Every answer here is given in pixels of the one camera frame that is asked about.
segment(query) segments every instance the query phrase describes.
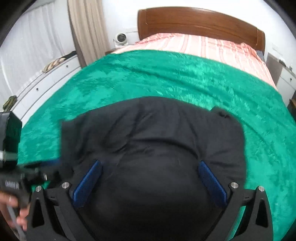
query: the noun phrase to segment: bed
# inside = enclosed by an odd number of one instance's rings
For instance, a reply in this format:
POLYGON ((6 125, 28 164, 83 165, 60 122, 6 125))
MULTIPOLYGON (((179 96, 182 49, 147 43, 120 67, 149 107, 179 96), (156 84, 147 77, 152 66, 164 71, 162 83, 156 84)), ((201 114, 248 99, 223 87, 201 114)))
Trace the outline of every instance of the bed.
POLYGON ((121 100, 162 96, 207 109, 219 106, 242 123, 245 187, 265 187, 274 240, 281 240, 296 218, 296 124, 255 52, 264 53, 264 32, 222 13, 188 7, 140 10, 138 30, 139 43, 82 69, 37 110, 23 127, 19 162, 58 157, 61 120, 121 100), (183 48, 184 39, 194 36, 192 46, 201 46, 197 54, 183 48), (180 51, 154 44, 172 39, 180 51), (210 54, 210 45, 217 54, 210 54), (223 52, 241 63, 211 57, 223 52))

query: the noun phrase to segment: striped bedding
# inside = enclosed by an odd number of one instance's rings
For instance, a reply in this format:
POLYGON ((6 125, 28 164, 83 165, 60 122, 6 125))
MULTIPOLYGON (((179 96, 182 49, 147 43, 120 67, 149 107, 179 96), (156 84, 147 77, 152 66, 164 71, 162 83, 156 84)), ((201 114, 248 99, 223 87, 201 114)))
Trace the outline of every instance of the striped bedding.
POLYGON ((245 43, 236 44, 188 34, 159 33, 113 53, 132 50, 172 51, 216 60, 252 74, 276 89, 265 63, 258 57, 256 51, 245 43))

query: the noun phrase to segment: white dresser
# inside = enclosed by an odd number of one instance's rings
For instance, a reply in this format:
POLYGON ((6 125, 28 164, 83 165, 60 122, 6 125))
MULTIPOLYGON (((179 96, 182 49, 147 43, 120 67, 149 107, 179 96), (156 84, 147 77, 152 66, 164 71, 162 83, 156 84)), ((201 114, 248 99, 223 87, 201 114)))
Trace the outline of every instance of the white dresser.
POLYGON ((285 105, 288 106, 296 91, 295 74, 279 63, 279 60, 271 54, 267 56, 266 66, 285 105))
POLYGON ((77 55, 34 80, 17 98, 13 113, 23 126, 29 118, 74 74, 81 70, 77 55))

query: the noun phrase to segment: black garment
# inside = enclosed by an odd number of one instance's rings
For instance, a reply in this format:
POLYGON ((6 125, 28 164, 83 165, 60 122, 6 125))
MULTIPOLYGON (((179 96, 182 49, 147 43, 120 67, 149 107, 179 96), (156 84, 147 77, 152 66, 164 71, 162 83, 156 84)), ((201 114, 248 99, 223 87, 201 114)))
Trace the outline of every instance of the black garment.
POLYGON ((198 177, 203 160, 230 192, 244 185, 244 135, 228 112, 160 97, 91 110, 62 124, 61 160, 103 162, 80 209, 98 240, 200 240, 217 208, 198 177))

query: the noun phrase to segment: wooden headboard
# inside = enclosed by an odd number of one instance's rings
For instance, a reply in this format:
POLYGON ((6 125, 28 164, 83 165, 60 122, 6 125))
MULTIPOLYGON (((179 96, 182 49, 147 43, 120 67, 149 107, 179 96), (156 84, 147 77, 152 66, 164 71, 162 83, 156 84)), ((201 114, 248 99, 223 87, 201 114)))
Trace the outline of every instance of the wooden headboard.
POLYGON ((157 33, 181 33, 246 43, 264 53, 265 34, 229 15, 194 7, 157 7, 139 10, 140 40, 157 33))

